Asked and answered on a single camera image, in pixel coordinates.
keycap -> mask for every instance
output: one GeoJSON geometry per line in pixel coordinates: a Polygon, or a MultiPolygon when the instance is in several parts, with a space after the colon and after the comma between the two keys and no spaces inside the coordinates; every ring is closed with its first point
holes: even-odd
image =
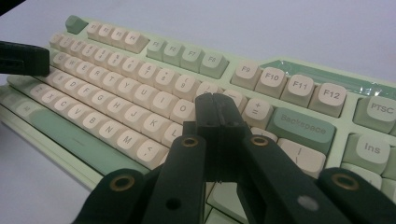
{"type": "Polygon", "coordinates": [[[285,138],[280,138],[277,144],[305,174],[318,178],[326,161],[323,153],[285,138]]]}
{"type": "Polygon", "coordinates": [[[66,117],[69,109],[78,103],[79,101],[75,100],[74,98],[65,96],[59,99],[53,107],[56,113],[66,117]]]}
{"type": "Polygon", "coordinates": [[[287,81],[288,79],[286,78],[284,71],[278,68],[266,67],[262,71],[262,75],[260,76],[254,91],[278,99],[285,88],[287,81]]]}
{"type": "Polygon", "coordinates": [[[115,72],[109,72],[102,80],[102,88],[112,93],[117,93],[118,87],[123,79],[124,76],[115,72]]]}
{"type": "Polygon", "coordinates": [[[264,100],[252,98],[247,102],[242,118],[249,126],[265,129],[273,112],[274,109],[270,104],[264,100]]]}
{"type": "Polygon", "coordinates": [[[180,67],[199,73],[204,56],[203,50],[196,47],[186,47],[181,55],[180,67]]]}
{"type": "Polygon", "coordinates": [[[178,123],[171,123],[169,127],[166,129],[165,133],[163,134],[163,139],[161,139],[161,143],[167,147],[171,147],[173,141],[182,135],[183,126],[178,123]]]}
{"type": "Polygon", "coordinates": [[[329,122],[283,107],[275,109],[266,130],[324,155],[329,152],[335,132],[329,122]]]}
{"type": "Polygon", "coordinates": [[[117,94],[132,102],[134,94],[140,85],[140,82],[126,77],[120,82],[117,88],[117,94]]]}
{"type": "Polygon", "coordinates": [[[239,113],[242,113],[242,111],[245,109],[245,106],[248,103],[248,98],[245,95],[243,95],[241,92],[233,91],[233,90],[226,90],[224,91],[223,94],[231,97],[236,107],[238,107],[239,113]]]}
{"type": "Polygon", "coordinates": [[[170,119],[179,124],[183,124],[184,121],[194,121],[195,104],[185,99],[178,100],[172,110],[170,119]]]}
{"type": "Polygon", "coordinates": [[[69,16],[66,20],[66,29],[67,32],[72,33],[73,35],[78,35],[88,23],[77,16],[69,16]]]}
{"type": "Polygon", "coordinates": [[[159,67],[153,63],[144,63],[137,73],[137,80],[141,83],[154,86],[154,78],[157,76],[159,67]]]}
{"type": "Polygon", "coordinates": [[[149,85],[140,85],[134,94],[134,103],[149,109],[159,91],[149,85]]]}
{"type": "Polygon", "coordinates": [[[87,43],[83,40],[76,40],[72,46],[70,46],[70,54],[81,58],[81,52],[85,48],[87,43]]]}
{"type": "Polygon", "coordinates": [[[396,180],[382,179],[381,191],[396,203],[396,180]]]}
{"type": "Polygon", "coordinates": [[[137,149],[148,140],[146,136],[132,129],[126,130],[117,139],[116,148],[136,160],[137,149]]]}
{"type": "Polygon", "coordinates": [[[106,44],[111,44],[111,34],[114,30],[114,27],[110,24],[102,24],[99,29],[98,37],[99,41],[106,44]]]}
{"type": "Polygon", "coordinates": [[[166,91],[160,91],[154,97],[150,108],[153,112],[169,118],[178,100],[175,95],[166,91]]]}
{"type": "Polygon", "coordinates": [[[181,55],[184,52],[184,46],[177,42],[169,42],[163,49],[163,61],[180,67],[181,55]]]}
{"type": "Polygon", "coordinates": [[[395,120],[396,101],[381,96],[360,99],[353,117],[355,123],[381,133],[389,133],[395,120]]]}
{"type": "Polygon", "coordinates": [[[106,68],[107,60],[113,52],[107,48],[100,48],[96,51],[95,55],[93,56],[93,63],[106,68]]]}
{"type": "Polygon", "coordinates": [[[302,75],[292,76],[280,96],[281,100],[307,107],[314,91],[314,80],[302,75]]]}
{"type": "Polygon", "coordinates": [[[93,55],[95,55],[95,53],[98,49],[99,49],[99,47],[97,47],[94,44],[87,44],[81,52],[82,60],[90,62],[90,63],[94,63],[93,55]]]}
{"type": "Polygon", "coordinates": [[[154,80],[154,87],[160,91],[172,93],[180,74],[167,68],[161,69],[154,80]]]}
{"type": "Polygon", "coordinates": [[[381,175],[371,172],[369,170],[363,169],[357,165],[353,165],[353,164],[345,163],[345,162],[341,163],[340,167],[350,170],[355,174],[358,174],[359,176],[363,177],[363,179],[365,179],[367,182],[372,184],[377,189],[381,189],[381,185],[382,185],[381,175]]]}
{"type": "Polygon", "coordinates": [[[205,224],[237,224],[238,222],[227,217],[217,209],[212,209],[205,224]]]}
{"type": "Polygon", "coordinates": [[[142,49],[147,45],[149,39],[141,35],[138,32],[129,32],[124,39],[124,48],[133,53],[140,53],[142,49]]]}
{"type": "Polygon", "coordinates": [[[148,167],[154,169],[160,164],[169,148],[164,147],[152,140],[144,142],[136,152],[136,160],[148,167]]]}
{"type": "Polygon", "coordinates": [[[207,202],[240,222],[247,221],[242,204],[239,202],[236,194],[235,183],[217,183],[210,193],[207,202]]]}
{"type": "Polygon", "coordinates": [[[175,83],[173,94],[179,98],[193,101],[200,84],[201,82],[195,77],[181,75],[175,83]]]}
{"type": "Polygon", "coordinates": [[[157,142],[161,142],[163,133],[171,123],[172,121],[170,119],[166,119],[158,114],[150,114],[143,123],[142,134],[157,142]]]}
{"type": "Polygon", "coordinates": [[[111,34],[111,46],[117,47],[119,49],[124,48],[124,39],[125,35],[127,34],[127,31],[125,29],[122,29],[120,27],[116,27],[111,34]]]}
{"type": "Polygon", "coordinates": [[[207,52],[202,59],[200,74],[219,79],[223,74],[228,61],[223,55],[215,52],[207,52]]]}
{"type": "Polygon", "coordinates": [[[137,72],[139,71],[140,66],[142,64],[143,63],[140,60],[134,57],[127,57],[122,65],[121,73],[125,77],[131,77],[133,79],[137,79],[137,72]]]}
{"type": "Polygon", "coordinates": [[[99,138],[104,142],[109,143],[111,146],[116,145],[116,141],[120,134],[127,128],[115,120],[105,122],[99,129],[99,138]]]}
{"type": "Polygon", "coordinates": [[[54,49],[60,49],[59,48],[59,42],[64,38],[64,34],[61,33],[55,33],[52,35],[52,37],[49,39],[49,45],[54,48],[54,49]]]}
{"type": "Polygon", "coordinates": [[[108,58],[106,67],[113,72],[121,74],[124,61],[125,56],[122,53],[114,52],[108,58]]]}
{"type": "Polygon", "coordinates": [[[376,174],[384,172],[390,153],[389,144],[369,134],[351,134],[346,142],[343,162],[358,165],[376,174]]]}
{"type": "Polygon", "coordinates": [[[147,109],[139,105],[132,105],[125,112],[122,123],[140,132],[143,126],[143,122],[150,114],[151,112],[147,109]]]}
{"type": "Polygon", "coordinates": [[[234,85],[253,90],[262,70],[257,63],[252,61],[242,61],[233,73],[231,83],[234,85]]]}
{"type": "Polygon", "coordinates": [[[202,82],[198,89],[197,92],[195,93],[195,97],[205,94],[205,93],[222,93],[223,90],[216,84],[213,84],[211,82],[202,82]]]}
{"type": "Polygon", "coordinates": [[[396,147],[391,147],[389,152],[388,164],[382,173],[385,178],[396,180],[396,147]]]}
{"type": "Polygon", "coordinates": [[[339,85],[323,83],[317,86],[308,108],[338,118],[347,98],[347,90],[339,85]]]}
{"type": "Polygon", "coordinates": [[[102,23],[99,21],[91,21],[87,27],[87,35],[89,39],[99,40],[99,30],[102,27],[102,23]]]}
{"type": "Polygon", "coordinates": [[[162,61],[163,60],[163,50],[166,47],[167,42],[164,39],[156,38],[151,39],[147,46],[147,56],[149,58],[162,61]]]}

mint green keycap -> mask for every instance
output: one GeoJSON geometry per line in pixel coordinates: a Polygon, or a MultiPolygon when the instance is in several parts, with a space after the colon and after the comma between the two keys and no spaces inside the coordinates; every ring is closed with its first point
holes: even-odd
{"type": "Polygon", "coordinates": [[[67,32],[78,35],[88,23],[78,16],[69,16],[66,21],[67,32]]]}
{"type": "Polygon", "coordinates": [[[161,38],[151,39],[148,43],[147,56],[149,58],[162,61],[163,60],[163,50],[166,47],[166,40],[161,38]]]}
{"type": "Polygon", "coordinates": [[[216,209],[212,209],[210,211],[209,217],[206,220],[205,224],[238,224],[239,222],[227,217],[220,211],[216,209]]]}
{"type": "Polygon", "coordinates": [[[396,181],[396,147],[390,148],[388,163],[382,176],[396,181]]]}
{"type": "Polygon", "coordinates": [[[353,121],[381,133],[389,133],[396,120],[396,101],[381,96],[358,101],[353,121]]]}
{"type": "Polygon", "coordinates": [[[343,162],[381,175],[388,162],[390,145],[369,134],[351,134],[346,142],[343,162]]]}
{"type": "Polygon", "coordinates": [[[267,131],[327,155],[335,128],[329,122],[280,107],[271,117],[267,131]]]}
{"type": "Polygon", "coordinates": [[[221,78],[227,65],[228,61],[222,54],[208,52],[202,59],[199,72],[207,77],[219,79],[221,78]]]}
{"type": "Polygon", "coordinates": [[[204,51],[196,47],[186,47],[181,56],[180,67],[199,73],[201,61],[204,58],[204,51]]]}
{"type": "Polygon", "coordinates": [[[247,222],[247,216],[236,194],[236,183],[217,183],[207,203],[240,222],[247,222]]]}
{"type": "Polygon", "coordinates": [[[149,171],[136,161],[129,159],[113,147],[50,110],[34,113],[31,116],[31,121],[40,132],[46,134],[103,175],[121,168],[134,169],[143,174],[149,171]]]}

green keycap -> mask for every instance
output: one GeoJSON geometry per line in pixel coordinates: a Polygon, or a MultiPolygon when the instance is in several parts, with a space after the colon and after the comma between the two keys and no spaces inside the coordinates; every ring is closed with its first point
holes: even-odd
{"type": "Polygon", "coordinates": [[[378,175],[388,162],[390,145],[369,134],[351,134],[346,142],[343,162],[357,165],[378,175]]]}
{"type": "Polygon", "coordinates": [[[163,50],[166,47],[167,42],[164,39],[156,38],[151,39],[148,43],[147,56],[149,58],[162,61],[163,60],[163,50]]]}
{"type": "Polygon", "coordinates": [[[78,35],[87,25],[88,23],[78,16],[69,16],[66,21],[67,32],[73,35],[78,35]]]}
{"type": "Polygon", "coordinates": [[[381,133],[389,133],[396,120],[396,101],[371,96],[358,101],[353,121],[381,133]]]}
{"type": "Polygon", "coordinates": [[[390,148],[388,164],[382,176],[396,181],[396,147],[390,148]]]}
{"type": "Polygon", "coordinates": [[[329,122],[280,107],[271,117],[267,131],[327,155],[335,128],[329,122]]]}
{"type": "Polygon", "coordinates": [[[31,120],[33,126],[39,131],[103,175],[121,168],[134,169],[143,174],[149,171],[136,161],[131,160],[50,110],[35,112],[31,120]]]}
{"type": "Polygon", "coordinates": [[[228,61],[222,54],[208,52],[202,59],[199,72],[207,77],[219,79],[221,78],[227,65],[228,61]]]}

cream keycap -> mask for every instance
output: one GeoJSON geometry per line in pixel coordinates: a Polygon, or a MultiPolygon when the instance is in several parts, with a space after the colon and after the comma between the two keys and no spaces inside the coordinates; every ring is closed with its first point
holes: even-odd
{"type": "Polygon", "coordinates": [[[257,63],[242,61],[238,67],[236,67],[231,83],[248,90],[254,90],[261,73],[262,70],[257,63]]]}
{"type": "Polygon", "coordinates": [[[148,139],[145,135],[128,129],[117,139],[116,148],[136,160],[137,150],[146,140],[148,139]]]}
{"type": "Polygon", "coordinates": [[[262,71],[262,74],[259,81],[257,82],[254,91],[278,99],[283,89],[285,88],[287,81],[288,79],[286,78],[286,74],[284,71],[278,68],[266,67],[262,71]]]}
{"type": "Polygon", "coordinates": [[[226,90],[223,94],[233,99],[233,102],[235,103],[236,107],[238,107],[239,113],[242,114],[242,111],[244,111],[245,106],[248,103],[248,98],[245,95],[243,95],[241,92],[233,91],[233,90],[226,90]]]}
{"type": "Polygon", "coordinates": [[[285,138],[280,138],[277,144],[305,174],[318,178],[326,161],[326,156],[323,153],[285,138]]]}
{"type": "Polygon", "coordinates": [[[323,83],[315,88],[308,108],[338,118],[346,98],[347,90],[344,87],[323,83]]]}
{"type": "Polygon", "coordinates": [[[310,77],[294,75],[280,96],[280,99],[289,103],[307,107],[314,91],[315,83],[310,77]]]}
{"type": "Polygon", "coordinates": [[[152,140],[147,140],[137,150],[136,160],[152,170],[160,164],[168,151],[169,148],[152,140]]]}
{"type": "Polygon", "coordinates": [[[265,129],[267,123],[274,112],[273,107],[257,98],[252,98],[247,102],[242,118],[249,126],[265,129]]]}

metal rivet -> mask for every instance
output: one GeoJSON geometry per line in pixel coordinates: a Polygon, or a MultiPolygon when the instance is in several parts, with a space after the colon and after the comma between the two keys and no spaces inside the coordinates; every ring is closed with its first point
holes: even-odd
{"type": "Polygon", "coordinates": [[[359,183],[350,175],[345,174],[334,174],[332,175],[332,182],[338,187],[349,190],[359,189],[359,183]]]}
{"type": "Polygon", "coordinates": [[[250,138],[251,143],[259,147],[265,147],[268,145],[268,140],[261,136],[253,136],[250,138]]]}
{"type": "Polygon", "coordinates": [[[118,175],[110,182],[110,188],[114,191],[125,191],[134,185],[134,177],[131,175],[118,175]]]}
{"type": "Polygon", "coordinates": [[[193,137],[188,137],[183,139],[182,144],[184,147],[195,147],[196,145],[198,145],[198,140],[193,137]]]}

